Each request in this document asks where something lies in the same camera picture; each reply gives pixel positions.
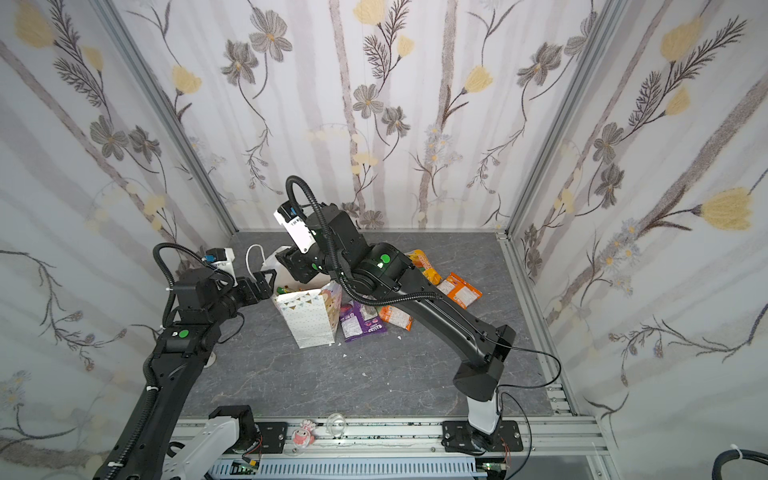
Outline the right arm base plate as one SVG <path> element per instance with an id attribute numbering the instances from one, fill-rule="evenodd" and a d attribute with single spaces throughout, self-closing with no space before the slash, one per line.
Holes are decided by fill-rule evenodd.
<path id="1" fill-rule="evenodd" d="M 502 420 L 492 434 L 471 427 L 467 420 L 446 420 L 441 427 L 441 444 L 448 453 L 482 456 L 524 450 L 519 426 L 515 421 Z"/>

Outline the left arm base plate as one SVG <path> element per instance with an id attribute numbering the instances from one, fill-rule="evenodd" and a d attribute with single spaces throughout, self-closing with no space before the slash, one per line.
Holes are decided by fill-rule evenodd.
<path id="1" fill-rule="evenodd" d="M 251 422 L 240 427 L 238 447 L 241 454 L 282 454 L 288 439 L 287 422 Z"/>

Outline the clear plastic ball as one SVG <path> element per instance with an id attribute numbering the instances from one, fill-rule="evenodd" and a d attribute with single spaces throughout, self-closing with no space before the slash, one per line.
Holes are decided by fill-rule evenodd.
<path id="1" fill-rule="evenodd" d="M 341 413 L 333 413 L 325 421 L 326 431 L 332 438 L 342 438 L 347 427 L 346 417 Z"/>

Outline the purple snack pack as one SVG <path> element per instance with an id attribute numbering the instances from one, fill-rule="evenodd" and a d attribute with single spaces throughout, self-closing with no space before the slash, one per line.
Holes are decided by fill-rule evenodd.
<path id="1" fill-rule="evenodd" d="M 341 306 L 339 323 L 346 342 L 387 331 L 386 324 L 379 317 L 375 307 L 356 301 Z"/>

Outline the orange white snack pack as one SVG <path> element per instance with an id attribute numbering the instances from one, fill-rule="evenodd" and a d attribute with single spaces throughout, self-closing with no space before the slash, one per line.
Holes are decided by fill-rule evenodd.
<path id="1" fill-rule="evenodd" d="M 467 309 L 483 296 L 478 289 L 456 273 L 449 274 L 437 288 L 463 309 Z"/>

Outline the white cartoon paper bag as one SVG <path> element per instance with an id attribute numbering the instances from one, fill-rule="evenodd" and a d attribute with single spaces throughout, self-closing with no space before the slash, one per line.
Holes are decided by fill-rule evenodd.
<path id="1" fill-rule="evenodd" d="M 252 244 L 244 256 L 246 268 L 253 274 L 276 271 L 271 300 L 300 349 L 332 345 L 339 325 L 342 287 L 325 274 L 307 282 L 294 279 L 276 258 L 287 249 L 279 247 L 266 257 L 260 244 Z"/>

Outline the orange chips pack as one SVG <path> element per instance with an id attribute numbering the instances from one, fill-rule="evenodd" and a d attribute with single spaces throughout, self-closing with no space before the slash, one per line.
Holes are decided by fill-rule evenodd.
<path id="1" fill-rule="evenodd" d="M 378 314 L 382 321 L 393 326 L 410 331 L 413 325 L 412 317 L 406 312 L 393 306 L 378 308 Z"/>

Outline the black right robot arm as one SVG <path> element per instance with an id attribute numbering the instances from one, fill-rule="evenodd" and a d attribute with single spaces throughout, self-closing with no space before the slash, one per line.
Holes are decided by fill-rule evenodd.
<path id="1" fill-rule="evenodd" d="M 368 243 L 345 211 L 319 202 L 301 177 L 289 176 L 285 189 L 288 200 L 275 216 L 293 245 L 278 253 L 279 263 L 302 284 L 325 274 L 360 304 L 394 306 L 449 345 L 461 360 L 453 384 L 467 398 L 468 437 L 445 437 L 444 446 L 473 456 L 492 451 L 506 389 L 501 377 L 507 356 L 516 348 L 515 331 L 468 313 L 395 246 Z"/>

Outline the yellow mango snack bag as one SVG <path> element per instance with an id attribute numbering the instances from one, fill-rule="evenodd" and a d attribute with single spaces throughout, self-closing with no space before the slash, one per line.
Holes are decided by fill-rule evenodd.
<path id="1" fill-rule="evenodd" d="M 443 281 L 443 277 L 433 267 L 423 250 L 415 249 L 407 252 L 406 255 L 431 284 L 437 286 Z"/>

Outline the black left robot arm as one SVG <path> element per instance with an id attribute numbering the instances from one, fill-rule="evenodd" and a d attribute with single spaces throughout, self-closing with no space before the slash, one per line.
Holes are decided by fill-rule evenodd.
<path id="1" fill-rule="evenodd" d="M 195 382 L 220 342 L 221 325 L 239 310 L 271 298 L 277 272 L 237 277 L 223 268 L 226 251 L 204 256 L 176 243 L 152 255 L 168 282 L 163 330 L 144 361 L 137 404 L 96 479 L 159 479 L 168 444 Z"/>

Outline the pink toy figure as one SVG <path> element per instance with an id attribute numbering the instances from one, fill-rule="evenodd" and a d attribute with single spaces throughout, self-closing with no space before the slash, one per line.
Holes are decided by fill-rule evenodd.
<path id="1" fill-rule="evenodd" d="M 296 448 L 304 449 L 315 442 L 316 423 L 310 419 L 302 420 L 292 433 L 292 442 Z"/>

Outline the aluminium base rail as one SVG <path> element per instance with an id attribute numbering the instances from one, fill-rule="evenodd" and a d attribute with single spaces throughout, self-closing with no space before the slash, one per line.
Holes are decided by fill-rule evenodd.
<path id="1" fill-rule="evenodd" d="M 591 417 L 509 416 L 515 421 L 522 436 L 522 452 L 491 453 L 472 456 L 448 453 L 441 444 L 442 427 L 446 420 L 465 420 L 461 417 L 394 417 L 394 418 L 347 418 L 347 430 L 342 438 L 332 438 L 325 428 L 325 421 L 316 422 L 315 442 L 307 448 L 296 448 L 292 433 L 301 419 L 264 418 L 256 422 L 287 422 L 288 439 L 282 454 L 252 454 L 249 459 L 267 458 L 394 458 L 438 457 L 466 455 L 487 461 L 491 458 L 512 460 L 526 456 L 570 457 L 607 456 L 608 444 L 596 421 Z"/>

